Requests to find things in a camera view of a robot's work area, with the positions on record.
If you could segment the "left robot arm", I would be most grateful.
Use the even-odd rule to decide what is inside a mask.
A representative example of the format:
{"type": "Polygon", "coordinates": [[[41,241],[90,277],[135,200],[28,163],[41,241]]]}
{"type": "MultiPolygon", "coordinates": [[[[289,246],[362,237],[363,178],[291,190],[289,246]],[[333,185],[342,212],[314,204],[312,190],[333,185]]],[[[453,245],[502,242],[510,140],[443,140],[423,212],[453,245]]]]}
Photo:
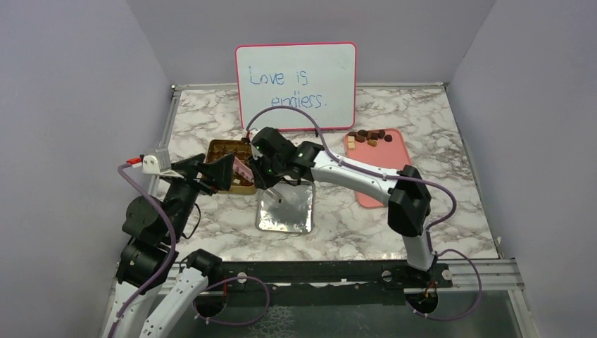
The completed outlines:
{"type": "Polygon", "coordinates": [[[118,167],[139,196],[125,213],[123,232],[130,236],[120,254],[115,274],[115,295],[104,337],[167,337],[192,301],[205,289],[220,283],[222,260],[203,249],[191,253],[175,286],[158,304],[162,290],[178,256],[177,243],[200,194],[208,196],[231,187],[234,154],[207,163],[206,155],[171,163],[165,149],[131,158],[118,167]],[[169,182],[164,200],[151,196],[126,174],[141,168],[169,182]]]}

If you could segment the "pink silicone tongs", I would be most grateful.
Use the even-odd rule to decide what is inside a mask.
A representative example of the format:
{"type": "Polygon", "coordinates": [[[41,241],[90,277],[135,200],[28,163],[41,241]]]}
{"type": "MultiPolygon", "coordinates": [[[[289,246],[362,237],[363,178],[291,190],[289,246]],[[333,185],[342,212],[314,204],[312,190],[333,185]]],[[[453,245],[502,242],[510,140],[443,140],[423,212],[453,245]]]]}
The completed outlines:
{"type": "MultiPolygon", "coordinates": [[[[248,180],[250,183],[254,183],[254,177],[251,169],[238,158],[234,158],[233,169],[236,174],[239,174],[242,178],[248,180]]],[[[276,202],[283,202],[283,196],[273,187],[265,189],[264,192],[276,202]]]]}

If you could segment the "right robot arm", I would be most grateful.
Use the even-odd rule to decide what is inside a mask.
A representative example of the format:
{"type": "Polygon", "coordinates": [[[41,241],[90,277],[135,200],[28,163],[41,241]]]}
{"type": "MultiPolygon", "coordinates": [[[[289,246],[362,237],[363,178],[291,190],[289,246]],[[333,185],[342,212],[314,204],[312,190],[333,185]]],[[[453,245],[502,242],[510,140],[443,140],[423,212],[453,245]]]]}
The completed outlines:
{"type": "Polygon", "coordinates": [[[403,238],[408,281],[422,287],[434,278],[436,259],[424,234],[432,198],[416,168],[367,165],[330,151],[325,142],[295,145],[272,127],[252,130],[248,137],[257,188],[267,189],[290,177],[335,184],[373,198],[386,206],[387,225],[403,238]]]}

